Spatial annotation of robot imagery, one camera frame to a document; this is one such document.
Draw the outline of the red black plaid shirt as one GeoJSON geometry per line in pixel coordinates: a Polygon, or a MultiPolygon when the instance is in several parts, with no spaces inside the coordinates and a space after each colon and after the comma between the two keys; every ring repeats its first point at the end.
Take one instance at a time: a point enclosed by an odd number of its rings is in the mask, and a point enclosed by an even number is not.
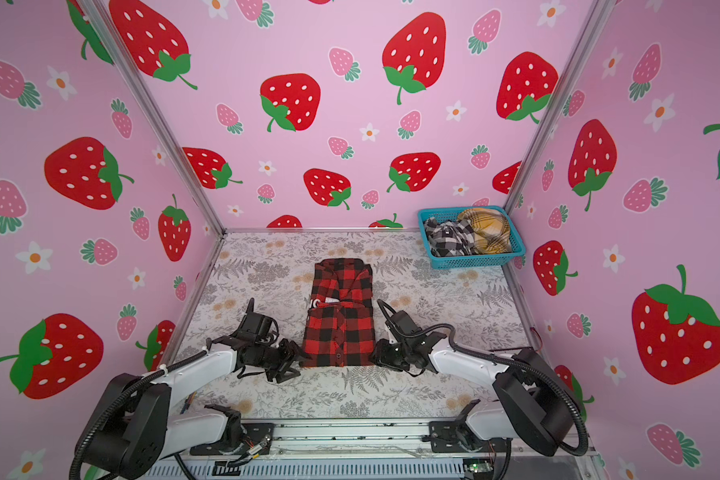
{"type": "Polygon", "coordinates": [[[333,258],[315,265],[302,350],[303,368],[371,364],[375,328],[373,271],[358,258],[333,258]]]}

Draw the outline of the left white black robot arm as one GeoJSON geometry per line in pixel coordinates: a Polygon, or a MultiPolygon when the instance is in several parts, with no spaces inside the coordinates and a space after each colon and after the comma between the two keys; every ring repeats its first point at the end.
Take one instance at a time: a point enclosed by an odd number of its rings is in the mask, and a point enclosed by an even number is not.
{"type": "Polygon", "coordinates": [[[299,376],[293,368],[308,354],[292,340],[278,345],[234,336],[207,340],[197,354],[172,365],[159,365],[142,376],[121,374],[102,394],[81,434],[69,468],[79,479],[89,465],[106,478],[138,479],[159,460],[190,449],[235,456],[237,464],[262,451],[272,427],[247,430],[239,411],[208,405],[198,414],[176,415],[174,409],[193,392],[234,372],[264,374],[277,383],[299,376]]]}

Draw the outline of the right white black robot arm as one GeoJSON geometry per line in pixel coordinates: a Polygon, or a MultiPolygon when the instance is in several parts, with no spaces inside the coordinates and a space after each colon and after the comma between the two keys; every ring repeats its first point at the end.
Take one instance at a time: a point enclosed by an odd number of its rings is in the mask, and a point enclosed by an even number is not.
{"type": "Polygon", "coordinates": [[[480,401],[472,400],[455,419],[434,425],[432,440],[468,452],[499,439],[519,439],[548,457],[560,450],[573,456],[588,452],[581,402],[534,349],[510,356],[481,352],[459,345],[453,329],[438,331],[445,327],[397,332],[395,342],[378,341],[370,355],[374,365],[411,377],[451,375],[494,391],[498,408],[480,409],[480,401]]]}

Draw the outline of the white black plaid shirt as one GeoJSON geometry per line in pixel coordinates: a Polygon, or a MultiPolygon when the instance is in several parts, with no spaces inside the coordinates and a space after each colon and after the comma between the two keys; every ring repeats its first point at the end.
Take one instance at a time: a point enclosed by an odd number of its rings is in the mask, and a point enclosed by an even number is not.
{"type": "Polygon", "coordinates": [[[476,235],[467,220],[438,222],[429,218],[424,231],[434,257],[462,257],[476,255],[476,235]]]}

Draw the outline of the yellow plaid shirt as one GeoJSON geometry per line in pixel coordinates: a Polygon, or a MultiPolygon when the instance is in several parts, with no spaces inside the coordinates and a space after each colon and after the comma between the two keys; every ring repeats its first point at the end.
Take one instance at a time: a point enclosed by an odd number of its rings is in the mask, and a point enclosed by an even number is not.
{"type": "Polygon", "coordinates": [[[474,232],[474,248],[478,254],[508,254],[512,252],[511,229],[506,216],[495,209],[471,208],[458,215],[474,232]]]}

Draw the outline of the teal plastic basket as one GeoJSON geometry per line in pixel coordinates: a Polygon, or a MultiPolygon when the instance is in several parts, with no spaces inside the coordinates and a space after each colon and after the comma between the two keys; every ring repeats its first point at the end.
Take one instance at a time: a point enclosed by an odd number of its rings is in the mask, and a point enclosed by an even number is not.
{"type": "Polygon", "coordinates": [[[519,258],[525,255],[526,247],[511,221],[509,215],[501,208],[497,206],[482,206],[489,209],[495,209],[504,214],[509,221],[511,236],[510,242],[512,252],[508,254],[476,254],[471,256],[462,257],[434,257],[430,253],[430,245],[425,235],[424,222],[429,218],[435,218],[438,222],[447,220],[458,220],[458,215],[467,209],[478,208],[478,207],[450,207],[450,208],[430,208],[423,209],[418,212],[418,222],[421,237],[425,251],[430,259],[431,265],[435,269],[454,269],[454,268],[472,268],[472,267],[487,267],[487,266],[502,266],[515,258],[519,258]]]}

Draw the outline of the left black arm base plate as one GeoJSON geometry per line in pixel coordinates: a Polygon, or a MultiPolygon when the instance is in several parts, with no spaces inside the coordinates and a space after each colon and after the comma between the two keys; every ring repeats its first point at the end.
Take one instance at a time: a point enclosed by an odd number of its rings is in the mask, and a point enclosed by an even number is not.
{"type": "Polygon", "coordinates": [[[272,444],[274,423],[242,423],[232,434],[225,433],[221,440],[192,447],[192,456],[246,456],[268,455],[272,444]]]}

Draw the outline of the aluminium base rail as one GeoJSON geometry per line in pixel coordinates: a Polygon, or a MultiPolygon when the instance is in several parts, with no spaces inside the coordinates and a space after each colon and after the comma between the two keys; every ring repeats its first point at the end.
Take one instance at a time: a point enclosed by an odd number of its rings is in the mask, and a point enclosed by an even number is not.
{"type": "MultiPolygon", "coordinates": [[[[428,424],[432,421],[465,421],[468,428],[482,440],[504,438],[516,448],[529,450],[535,454],[552,457],[559,452],[574,456],[587,454],[589,448],[567,446],[564,441],[546,441],[533,434],[522,439],[515,432],[509,419],[501,410],[474,411],[468,416],[438,419],[254,419],[236,420],[233,432],[244,422],[274,423],[274,433],[270,452],[265,457],[274,457],[286,453],[306,455],[308,453],[340,454],[352,452],[391,453],[414,455],[422,451],[443,455],[473,455],[478,453],[435,453],[429,442],[428,424]]],[[[193,427],[189,434],[178,433],[174,427],[167,433],[161,460],[171,459],[192,447],[210,444],[208,427],[193,427]]]]}

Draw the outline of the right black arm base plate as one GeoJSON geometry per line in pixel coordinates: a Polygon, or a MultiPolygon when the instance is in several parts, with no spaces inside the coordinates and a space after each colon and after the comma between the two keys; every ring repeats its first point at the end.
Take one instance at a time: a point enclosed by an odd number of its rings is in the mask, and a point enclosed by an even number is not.
{"type": "Polygon", "coordinates": [[[465,421],[432,421],[428,424],[429,442],[435,453],[505,453],[504,438],[482,440],[466,425],[465,421]]]}

